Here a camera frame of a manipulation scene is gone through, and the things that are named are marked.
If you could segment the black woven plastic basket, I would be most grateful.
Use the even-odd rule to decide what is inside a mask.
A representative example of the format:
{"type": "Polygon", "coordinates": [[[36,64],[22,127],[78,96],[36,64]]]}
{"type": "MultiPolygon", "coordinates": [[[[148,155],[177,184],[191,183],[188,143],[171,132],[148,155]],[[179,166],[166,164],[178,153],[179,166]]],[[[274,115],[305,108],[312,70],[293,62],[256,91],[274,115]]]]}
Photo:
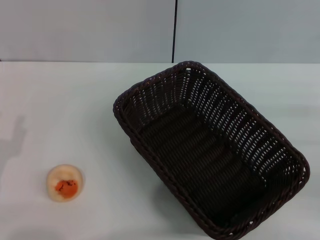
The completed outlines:
{"type": "Polygon", "coordinates": [[[199,62],[123,92],[113,113],[131,144],[215,240],[239,240],[308,182],[304,155],[199,62]]]}

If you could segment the round bun with orange centre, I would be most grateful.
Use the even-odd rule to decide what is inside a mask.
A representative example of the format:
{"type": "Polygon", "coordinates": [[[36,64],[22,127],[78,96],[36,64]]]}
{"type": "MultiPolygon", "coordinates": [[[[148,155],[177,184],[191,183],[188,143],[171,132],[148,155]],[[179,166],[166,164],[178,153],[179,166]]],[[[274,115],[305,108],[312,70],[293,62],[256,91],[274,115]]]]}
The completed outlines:
{"type": "Polygon", "coordinates": [[[46,178],[48,196],[55,202],[69,202],[79,196],[84,187],[81,171],[70,164],[52,168],[46,178]]]}

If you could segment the black vertical wall strip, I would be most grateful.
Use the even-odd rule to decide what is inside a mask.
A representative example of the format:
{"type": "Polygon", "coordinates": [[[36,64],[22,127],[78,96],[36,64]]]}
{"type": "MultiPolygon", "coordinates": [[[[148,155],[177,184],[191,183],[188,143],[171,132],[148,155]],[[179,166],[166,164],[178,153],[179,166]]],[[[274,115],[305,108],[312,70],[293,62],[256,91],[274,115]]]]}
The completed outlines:
{"type": "Polygon", "coordinates": [[[178,14],[178,0],[174,0],[174,21],[173,21],[173,34],[172,34],[171,63],[175,62],[177,14],[178,14]]]}

